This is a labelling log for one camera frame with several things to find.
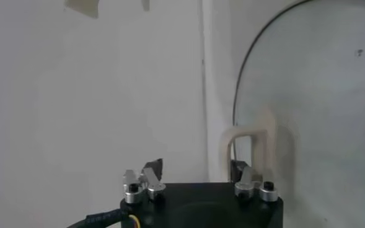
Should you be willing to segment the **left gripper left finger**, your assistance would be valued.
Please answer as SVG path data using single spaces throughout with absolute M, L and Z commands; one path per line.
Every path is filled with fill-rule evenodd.
M 163 159 L 147 162 L 137 174 L 126 170 L 123 175 L 124 200 L 127 204 L 139 204 L 144 198 L 156 202 L 163 197 L 166 185 L 161 182 Z

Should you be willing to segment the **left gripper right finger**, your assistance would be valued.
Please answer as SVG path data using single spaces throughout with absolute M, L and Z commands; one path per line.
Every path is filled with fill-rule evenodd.
M 230 181 L 234 186 L 234 194 L 242 202 L 259 200 L 260 202 L 277 202 L 281 200 L 276 183 L 264 178 L 242 160 L 231 160 Z

